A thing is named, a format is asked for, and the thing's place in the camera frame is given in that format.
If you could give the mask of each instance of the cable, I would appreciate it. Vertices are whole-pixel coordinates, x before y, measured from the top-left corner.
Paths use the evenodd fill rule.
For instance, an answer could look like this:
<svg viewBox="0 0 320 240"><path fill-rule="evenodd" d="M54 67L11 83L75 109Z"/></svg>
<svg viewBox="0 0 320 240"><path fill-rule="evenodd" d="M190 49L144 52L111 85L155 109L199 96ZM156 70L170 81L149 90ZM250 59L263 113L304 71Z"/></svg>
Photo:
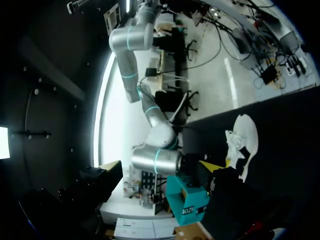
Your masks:
<svg viewBox="0 0 320 240"><path fill-rule="evenodd" d="M256 72L256 70L254 70L253 68L251 68L252 71L254 71L254 73L259 77L261 78L261 76Z"/></svg>
<svg viewBox="0 0 320 240"><path fill-rule="evenodd" d="M232 55L230 54L230 52L227 50L227 48L226 48L226 46L225 46L225 44L224 44L224 41L223 41L222 38L221 38L221 34L220 34L220 31L219 31L218 27L217 27L216 25L215 25L215 27L216 27L216 30L218 31L219 39L220 39L220 42L222 43L222 46L223 46L224 50L226 51L227 54L229 54L229 56L230 56L231 58L233 58L234 60L237 60L237 61L243 61L243 60L246 60L246 59L248 59L248 58L250 57L253 48L251 48L248 56L246 56L246 57L243 58L243 59L237 59L237 58L235 58L234 56L232 56Z"/></svg>
<svg viewBox="0 0 320 240"><path fill-rule="evenodd" d="M33 230L34 230L34 231L35 231L35 233L38 235L38 237L40 237L41 239L43 239L43 238L42 238L42 236L41 236L41 235L39 234L39 232L37 231L37 229L35 228L35 226L31 223L31 221L30 221L30 219L28 218L28 216L27 216L27 214L26 214L26 212L25 212L24 208L22 207L22 205L21 205L20 201L19 201L19 205L20 205L20 208L21 208L21 210L22 210L22 212L23 212L24 216L25 216L25 217L26 217L26 219L28 220L29 225L33 228Z"/></svg>
<svg viewBox="0 0 320 240"><path fill-rule="evenodd" d="M183 106L185 100L187 98L187 92L183 95L183 98L178 106L178 108L175 110L174 114L172 115L172 117L170 117L169 122L171 123L173 120L175 120L176 115L178 114L178 112L180 111L181 107Z"/></svg>
<svg viewBox="0 0 320 240"><path fill-rule="evenodd" d="M163 74L164 76L169 76L169 77L174 77L174 78L178 78L178 79L188 79L188 78L186 78L186 77L184 77L184 76L177 76L177 75L173 75L173 74L167 74L167 73L165 73L165 74Z"/></svg>
<svg viewBox="0 0 320 240"><path fill-rule="evenodd" d="M254 85L254 87L255 87L256 89L261 89L261 88L263 87L263 85L264 85L264 81L262 81L261 86L257 86L257 85L256 85L256 81L257 81L258 79L261 79L261 77L257 77L255 80L253 80L253 85Z"/></svg>
<svg viewBox="0 0 320 240"><path fill-rule="evenodd" d="M28 98L28 102L26 104L26 109L25 109L25 117L24 117L24 130L27 131L27 119L28 119L28 111L29 111L29 105L30 105L30 99L31 99L31 95L33 93L33 89L31 89L30 94L29 94L29 98Z"/></svg>
<svg viewBox="0 0 320 240"><path fill-rule="evenodd" d="M273 3L273 4L271 4L270 6L266 6L266 5L263 5L263 6L257 6L258 8L264 8L264 9L268 9L268 8L272 8L272 7L274 7L275 6L275 4Z"/></svg>
<svg viewBox="0 0 320 240"><path fill-rule="evenodd" d="M189 82L188 79L179 79L179 78L163 80L162 82L165 84L167 82L174 82L174 81L181 81L181 82L187 82L187 83Z"/></svg>
<svg viewBox="0 0 320 240"><path fill-rule="evenodd" d="M222 41L221 41L221 39L220 39L220 44L219 44L219 50L218 50L218 52L217 52L212 58L210 58L208 61L205 61L205 62L203 62L203 63L201 63L201 64L199 64L199 65L197 65L197 66L191 66L191 67L182 68L181 71L199 68L199 67L201 67L201 66L203 66L203 65L206 65L207 63L211 62L213 59L215 59L215 58L219 55L219 53L220 53L220 51L221 51L221 48L222 48L221 42L222 42ZM172 73L172 72L175 72L175 71L176 71L176 70L163 71L163 72L158 73L158 75L160 75L160 74L165 74L165 73Z"/></svg>

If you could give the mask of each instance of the table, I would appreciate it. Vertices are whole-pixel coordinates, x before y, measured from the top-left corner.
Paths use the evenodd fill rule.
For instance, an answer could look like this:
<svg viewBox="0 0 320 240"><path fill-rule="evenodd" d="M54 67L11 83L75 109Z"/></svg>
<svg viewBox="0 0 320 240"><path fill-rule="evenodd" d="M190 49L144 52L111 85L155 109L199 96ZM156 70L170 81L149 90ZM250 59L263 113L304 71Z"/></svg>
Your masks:
<svg viewBox="0 0 320 240"><path fill-rule="evenodd" d="M319 84L319 79L316 74L317 71L311 56L307 56L302 51L301 48L299 48L295 52L295 55L298 58L302 57L305 60L307 64L306 73L305 74L301 73L300 77L297 77L296 74L289 76L286 70L286 67L279 66L282 76L279 78L279 83L277 84L283 86L284 87L283 89L280 89L279 88L280 86L277 87L273 82L269 83L268 85L265 85L263 83L262 78L258 78L256 73L254 73L253 71L250 71L251 81L256 88L256 96L258 101L264 101L264 100L278 97L284 94L297 92L307 88L312 88ZM284 56L279 56L278 62L281 63L283 59L284 59ZM261 64L261 66L264 70L268 67L265 62ZM257 73L259 73L259 70L257 67L254 70Z"/></svg>
<svg viewBox="0 0 320 240"><path fill-rule="evenodd" d="M310 214L320 213L318 203L310 204L314 194L320 199L318 190L314 192L320 186L319 103L320 88L315 87L191 122L182 132L183 152L225 159L225 130L233 129L239 114L248 114L256 124L259 147L246 183L263 198L291 196L294 205L286 223L300 220L307 225L305 219L297 218L306 206ZM241 225L229 219L212 199L206 211L202 224L215 240L233 239Z"/></svg>

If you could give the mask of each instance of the gray floor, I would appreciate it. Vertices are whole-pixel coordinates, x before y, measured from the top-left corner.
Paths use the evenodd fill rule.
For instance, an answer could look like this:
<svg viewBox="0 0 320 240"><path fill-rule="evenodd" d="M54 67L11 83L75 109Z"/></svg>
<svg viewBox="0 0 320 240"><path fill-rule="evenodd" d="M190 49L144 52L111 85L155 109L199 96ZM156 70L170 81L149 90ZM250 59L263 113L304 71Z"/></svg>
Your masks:
<svg viewBox="0 0 320 240"><path fill-rule="evenodd" d="M183 18L184 24L188 27L186 42L192 39L197 40L192 48L197 49L198 53L193 54L192 61L188 62L188 67L193 67L206 62L218 52L219 35L211 23L200 23L195 27L190 21L189 18ZM219 21L228 27L235 27L235 24L224 16ZM220 31L220 34L225 47L236 57L234 46L227 34L223 31ZM249 71L237 60L231 58L223 47L212 61L188 70L187 74L189 89L199 91L199 95L192 100L193 105L198 107L198 111L191 112L188 120L190 122L257 101Z"/></svg>

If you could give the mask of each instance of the black fabric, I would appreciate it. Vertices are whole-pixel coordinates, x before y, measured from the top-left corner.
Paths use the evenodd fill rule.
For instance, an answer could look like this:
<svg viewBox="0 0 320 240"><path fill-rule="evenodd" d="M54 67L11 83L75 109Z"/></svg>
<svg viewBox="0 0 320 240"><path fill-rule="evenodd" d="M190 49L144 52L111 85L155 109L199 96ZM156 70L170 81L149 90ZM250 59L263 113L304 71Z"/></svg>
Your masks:
<svg viewBox="0 0 320 240"><path fill-rule="evenodd" d="M152 45L161 50L173 53L173 59L177 62L185 62L185 37L178 28L173 27L171 36L154 37Z"/></svg>
<svg viewBox="0 0 320 240"><path fill-rule="evenodd" d="M225 130L233 129L238 115L248 114L257 127L259 146L246 183L264 198L291 196L293 209L285 222L292 224L319 184L319 102L320 88L315 87L189 123L183 130L183 152L209 153L225 159ZM232 239L232 232L239 226L213 199L202 223L216 240Z"/></svg>
<svg viewBox="0 0 320 240"><path fill-rule="evenodd" d="M238 161L236 162L236 165L235 165L235 169L238 171L239 175L242 175L242 173L244 171L244 167L250 157L250 153L248 152L248 150L245 147L240 149L240 153L242 153L244 158L238 159Z"/></svg>
<svg viewBox="0 0 320 240"><path fill-rule="evenodd" d="M184 96L181 92L157 91L154 99L155 103L163 112L175 112L178 109L183 97Z"/></svg>

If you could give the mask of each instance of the wire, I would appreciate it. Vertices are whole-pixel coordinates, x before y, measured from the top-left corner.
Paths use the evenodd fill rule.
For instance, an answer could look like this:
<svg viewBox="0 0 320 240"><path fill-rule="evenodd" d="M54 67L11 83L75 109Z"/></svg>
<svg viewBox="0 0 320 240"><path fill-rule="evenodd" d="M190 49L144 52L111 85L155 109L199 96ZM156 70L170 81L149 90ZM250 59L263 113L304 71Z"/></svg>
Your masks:
<svg viewBox="0 0 320 240"><path fill-rule="evenodd" d="M178 114L178 112L180 111L180 109L182 108L185 100L187 98L187 92L183 95L183 98L178 106L178 108L175 110L174 114L172 115L172 117L169 119L169 122L171 123L172 121L175 120L176 115Z"/></svg>
<svg viewBox="0 0 320 240"><path fill-rule="evenodd" d="M268 9L268 8L272 8L272 7L274 7L274 6L275 6L275 4L272 4L272 5L270 5L270 6L258 6L258 8Z"/></svg>
<svg viewBox="0 0 320 240"><path fill-rule="evenodd" d="M175 78L175 79L168 79L168 80L163 80L163 83L167 83L167 82L173 82L173 81L181 81L181 82L189 82L188 79L179 79L179 78Z"/></svg>
<svg viewBox="0 0 320 240"><path fill-rule="evenodd" d="M234 56L232 56L232 55L230 54L230 52L227 50L227 48L226 48L226 46L225 46L225 44L224 44L224 41L223 41L222 38L221 38L221 34L220 34L220 31L219 31L217 25L215 25L215 27L216 27L216 30L218 31L219 39L220 39L220 42L222 43L222 46L223 46L224 50L226 51L227 54L229 54L229 56L230 56L231 58L233 58L234 60L243 61L243 60L246 60L246 59L248 59L248 58L250 57L253 48L251 48L248 56L246 56L246 57L243 58L243 59L238 59L238 58L235 58Z"/></svg>
<svg viewBox="0 0 320 240"><path fill-rule="evenodd" d="M21 205L21 202L20 201L18 201L19 202L19 205L20 205L20 208L21 208L21 210L22 210L22 212L23 212L23 214L24 214L24 216L26 217L26 219L27 219L27 221L28 221L28 223L29 223L29 225L33 228L33 230L35 231L35 233L41 238L41 239L43 239L42 238L42 236L39 234L39 232L37 231L37 229L35 228L35 226L31 223L31 221L30 221L30 219L28 218L28 216L27 216L27 214L26 214L26 212L25 212L25 210L24 210L24 208L22 207L22 205Z"/></svg>
<svg viewBox="0 0 320 240"><path fill-rule="evenodd" d="M208 61L205 61L205 62L203 62L203 63L201 63L201 64L199 64L199 65L197 65L197 66L191 66L191 67L182 68L181 71L199 68L199 67L202 67L203 65L206 65L207 63L211 62L213 59L215 59L215 58L219 55L219 53L220 53L220 51L221 51L221 48L222 48L221 42L222 42L222 41L221 41L221 38L220 38L220 43L219 43L219 50L218 50L218 52L217 52L212 58L210 58ZM176 71L176 70L163 71L163 72L158 73L158 75L160 75L160 74L165 74L165 73L172 73L172 72L175 72L175 71Z"/></svg>
<svg viewBox="0 0 320 240"><path fill-rule="evenodd" d="M253 85L254 85L254 87L255 87L256 89L261 89L261 88L263 87L263 85L264 85L264 81L262 81L261 86L257 86L257 85L256 85L256 81L257 81L258 79L261 79L261 77L257 77L255 80L253 80Z"/></svg>
<svg viewBox="0 0 320 240"><path fill-rule="evenodd" d="M251 68L252 71L254 71L254 73L259 77L261 78L261 76L256 72L256 70L254 70L253 68Z"/></svg>
<svg viewBox="0 0 320 240"><path fill-rule="evenodd" d="M146 94L145 91L143 91L143 89L142 89L142 87L141 87L142 82L143 82L146 78L147 78L147 76L144 76L144 77L140 80L140 82L139 82L139 88L138 88L138 89L139 89L146 97L148 97L152 102L155 103L155 100L154 100L153 96L149 96L148 94Z"/></svg>
<svg viewBox="0 0 320 240"><path fill-rule="evenodd" d="M31 99L31 95L33 93L33 89L31 89L30 94L29 94L29 98L28 98L28 102L26 104L26 109L25 109L25 117L24 117L24 130L27 131L27 119L28 119L28 111L29 111L29 105L30 105L30 99Z"/></svg>
<svg viewBox="0 0 320 240"><path fill-rule="evenodd" d="M271 5L269 5L269 6L266 6L266 5L263 5L263 6L257 6L258 8L264 8L264 9L268 9L268 8L272 8L272 7L274 7L275 6L275 4L273 3L273 4L271 4Z"/></svg>

